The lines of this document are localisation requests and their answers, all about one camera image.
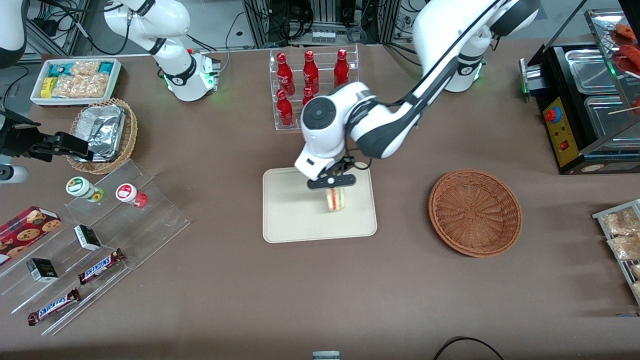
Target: table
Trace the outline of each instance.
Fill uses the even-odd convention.
[[[0,303],[2,358],[310,359],[335,349],[345,360],[418,360],[466,335],[507,359],[637,359],[640,319],[614,317],[637,307],[590,214],[640,197],[640,175],[557,174],[535,102],[518,97],[518,59],[542,42],[503,40],[469,91],[443,94],[396,154],[373,162],[374,236],[285,244],[262,239],[262,175],[291,167],[303,139],[273,128],[268,51],[232,53],[219,91],[193,103],[167,91],[151,57],[120,58],[116,94],[140,122],[133,158],[192,224],[56,336]],[[383,101],[420,78],[382,46],[360,55],[360,79]],[[77,112],[33,106],[31,118],[56,131]],[[1,188],[0,221],[71,200],[63,184],[78,173],[65,158],[15,162],[31,179]],[[466,167],[502,179],[522,205],[522,235],[503,256],[462,256],[428,220],[435,181]],[[482,356],[491,353],[458,343],[441,359]]]

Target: red emergency stop button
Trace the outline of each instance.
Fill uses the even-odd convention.
[[[557,106],[545,111],[545,120],[549,121],[551,124],[559,122],[561,118],[562,110]]]
[[[552,122],[553,120],[555,120],[557,117],[557,112],[553,109],[551,110],[547,110],[547,112],[545,113],[545,120]]]

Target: aluminum foil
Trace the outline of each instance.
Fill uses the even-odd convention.
[[[74,136],[89,143],[94,162],[109,162],[118,157],[126,115],[117,105],[87,108],[80,114]]]

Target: snickers bar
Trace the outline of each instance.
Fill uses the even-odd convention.
[[[100,275],[103,271],[107,270],[113,264],[117,263],[122,259],[124,259],[124,254],[122,254],[122,251],[120,250],[120,248],[118,248],[117,250],[112,252],[109,256],[102,259],[102,261],[100,261],[96,265],[93,265],[91,268],[89,268],[89,270],[78,275],[78,278],[80,279],[80,285],[84,285],[88,283],[89,280]]]
[[[31,314],[29,314],[29,318],[27,318],[27,321],[29,322],[29,326],[34,326],[37,323],[41,322],[42,320],[44,320],[44,318],[46,318],[47,316],[60,311],[60,309],[62,309],[63,307],[73,303],[73,302],[79,302],[80,301],[80,293],[78,292],[78,289],[73,289],[71,290],[70,293],[66,294],[65,296],[61,297],[60,299],[52,302],[51,304],[43,307],[40,309],[40,311],[35,311]]]

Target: empty wicker basket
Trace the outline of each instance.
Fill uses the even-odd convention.
[[[498,178],[475,169],[449,172],[429,196],[436,232],[457,251],[486,258],[507,251],[522,230],[522,211]]]
[[[110,163],[94,163],[94,162],[81,162],[73,160],[72,158],[67,156],[67,160],[71,164],[71,166],[82,172],[88,172],[94,175],[102,175],[108,174],[120,166],[127,162],[127,160],[131,157],[133,153],[133,148],[136,145],[136,136],[138,135],[138,121],[136,120],[136,114],[133,113],[129,105],[120,100],[120,99],[109,99],[106,101],[96,102],[95,104],[89,105],[89,107],[94,106],[107,106],[107,105],[119,105],[123,107],[127,112],[127,117],[124,122],[124,129],[122,129],[122,139],[120,141],[120,148],[118,149],[118,157],[116,160]],[[76,126],[78,125],[78,119],[80,118],[80,112],[76,116],[76,121],[71,125],[71,133],[73,134],[76,131]]]

